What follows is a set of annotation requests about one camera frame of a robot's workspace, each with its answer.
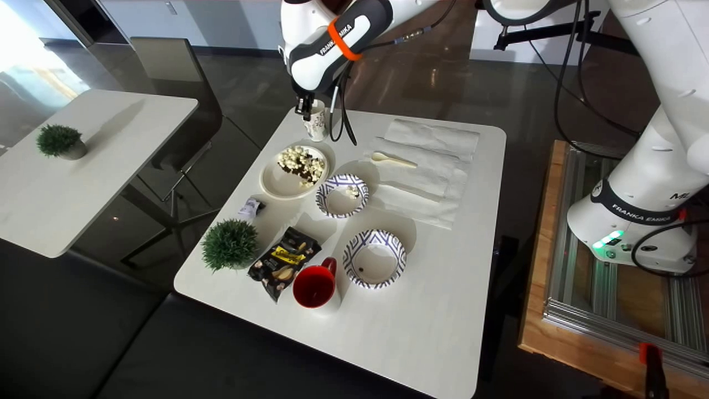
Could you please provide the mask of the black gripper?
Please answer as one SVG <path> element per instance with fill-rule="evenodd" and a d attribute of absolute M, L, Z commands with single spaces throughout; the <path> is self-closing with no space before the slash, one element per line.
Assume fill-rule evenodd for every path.
<path fill-rule="evenodd" d="M 296 87 L 295 95 L 296 95 L 295 112 L 302 114 L 306 121 L 309 121 L 315 112 L 332 110 L 334 89 L 306 90 Z"/>

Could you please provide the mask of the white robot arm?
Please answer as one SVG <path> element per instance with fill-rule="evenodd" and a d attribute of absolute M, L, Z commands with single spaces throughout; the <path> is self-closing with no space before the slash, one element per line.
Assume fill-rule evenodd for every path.
<path fill-rule="evenodd" d="M 296 95 L 295 112 L 309 120 L 313 103 L 334 87 L 384 34 L 428 11 L 439 0 L 353 0 L 329 11 L 323 0 L 281 0 L 284 65 Z"/>

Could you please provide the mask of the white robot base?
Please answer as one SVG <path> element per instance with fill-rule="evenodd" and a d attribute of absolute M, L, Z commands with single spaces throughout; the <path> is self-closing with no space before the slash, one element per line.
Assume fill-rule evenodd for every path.
<path fill-rule="evenodd" d="M 601 261 L 684 275 L 695 235 L 681 208 L 709 183 L 709 0 L 609 0 L 661 99 L 639 142 L 567 225 Z"/>

